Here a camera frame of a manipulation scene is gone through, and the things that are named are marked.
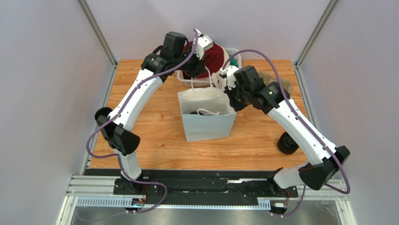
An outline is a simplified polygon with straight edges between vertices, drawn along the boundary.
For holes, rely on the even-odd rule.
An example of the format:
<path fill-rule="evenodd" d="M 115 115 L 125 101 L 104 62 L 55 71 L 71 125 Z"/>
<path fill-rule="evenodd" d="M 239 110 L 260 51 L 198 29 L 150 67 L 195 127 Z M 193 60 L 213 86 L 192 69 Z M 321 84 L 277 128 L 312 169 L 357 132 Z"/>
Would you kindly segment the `white paper bag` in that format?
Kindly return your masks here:
<path fill-rule="evenodd" d="M 177 94 L 181 119 L 187 142 L 225 138 L 230 135 L 236 112 L 229 105 L 229 98 L 212 83 L 211 73 L 207 71 L 210 85 L 206 88 L 191 88 Z M 220 112 L 219 115 L 200 116 L 190 114 L 205 110 Z"/>

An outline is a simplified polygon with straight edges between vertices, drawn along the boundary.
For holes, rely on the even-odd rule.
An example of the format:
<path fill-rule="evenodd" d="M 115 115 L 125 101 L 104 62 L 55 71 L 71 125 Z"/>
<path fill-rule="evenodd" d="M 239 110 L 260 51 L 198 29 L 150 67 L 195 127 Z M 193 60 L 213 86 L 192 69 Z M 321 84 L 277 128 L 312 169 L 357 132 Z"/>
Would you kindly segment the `black plastic cup lid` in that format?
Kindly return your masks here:
<path fill-rule="evenodd" d="M 191 112 L 190 114 L 193 115 L 200 115 L 200 116 L 212 116 L 212 115 L 219 115 L 220 112 L 210 112 L 210 111 L 205 111 L 205 110 L 199 110 L 199 111 L 194 111 Z"/>

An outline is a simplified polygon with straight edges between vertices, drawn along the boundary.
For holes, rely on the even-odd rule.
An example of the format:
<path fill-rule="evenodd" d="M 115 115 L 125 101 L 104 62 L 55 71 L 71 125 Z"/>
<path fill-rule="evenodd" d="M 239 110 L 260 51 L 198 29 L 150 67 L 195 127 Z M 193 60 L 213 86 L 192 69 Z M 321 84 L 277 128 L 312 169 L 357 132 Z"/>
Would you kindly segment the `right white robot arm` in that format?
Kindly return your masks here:
<path fill-rule="evenodd" d="M 291 168 L 278 169 L 272 180 L 279 188 L 306 185 L 320 190 L 335 175 L 350 155 L 346 146 L 336 146 L 325 138 L 301 113 L 289 93 L 278 83 L 265 84 L 255 67 L 237 68 L 229 66 L 221 71 L 227 79 L 224 92 L 230 106 L 241 111 L 251 105 L 270 116 L 292 139 L 278 141 L 279 150 L 288 154 L 295 151 L 296 143 L 305 153 L 307 162 Z"/>

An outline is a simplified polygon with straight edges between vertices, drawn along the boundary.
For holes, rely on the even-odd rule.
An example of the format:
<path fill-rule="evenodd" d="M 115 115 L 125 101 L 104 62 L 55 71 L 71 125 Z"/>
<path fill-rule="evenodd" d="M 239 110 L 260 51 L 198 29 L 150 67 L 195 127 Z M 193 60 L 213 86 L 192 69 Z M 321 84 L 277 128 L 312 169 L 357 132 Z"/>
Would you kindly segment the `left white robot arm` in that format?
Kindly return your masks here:
<path fill-rule="evenodd" d="M 192 78 L 206 71 L 205 52 L 214 43 L 199 30 L 194 32 L 196 37 L 192 42 L 184 34 L 168 32 L 163 44 L 145 57 L 136 80 L 117 107 L 103 107 L 95 114 L 101 135 L 113 149 L 121 168 L 121 176 L 115 182 L 117 193 L 143 194 L 148 187 L 139 180 L 142 169 L 136 150 L 140 137 L 131 132 L 147 101 L 175 71 L 184 71 Z"/>

